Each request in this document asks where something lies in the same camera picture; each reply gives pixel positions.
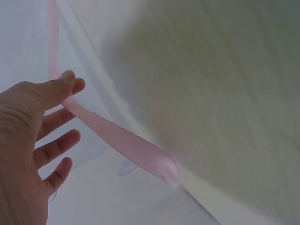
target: pink ribbon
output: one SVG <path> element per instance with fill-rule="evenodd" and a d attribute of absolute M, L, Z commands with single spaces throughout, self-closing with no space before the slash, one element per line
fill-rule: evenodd
<path fill-rule="evenodd" d="M 47 0 L 47 4 L 50 34 L 48 72 L 50 79 L 57 79 L 60 76 L 57 66 L 60 12 L 57 0 Z M 160 148 L 85 109 L 76 102 L 74 96 L 69 97 L 62 105 L 137 166 L 161 178 L 173 187 L 179 185 L 177 179 L 179 170 L 176 163 Z"/>

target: hand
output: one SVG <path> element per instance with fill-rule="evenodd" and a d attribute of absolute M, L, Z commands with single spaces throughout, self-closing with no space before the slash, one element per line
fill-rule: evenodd
<path fill-rule="evenodd" d="M 72 160 L 63 159 L 45 180 L 38 169 L 78 143 L 80 134 L 71 130 L 34 151 L 35 143 L 74 118 L 66 109 L 44 113 L 84 86 L 66 71 L 58 80 L 22 82 L 0 94 L 0 224 L 46 224 L 48 199 L 67 178 Z"/>

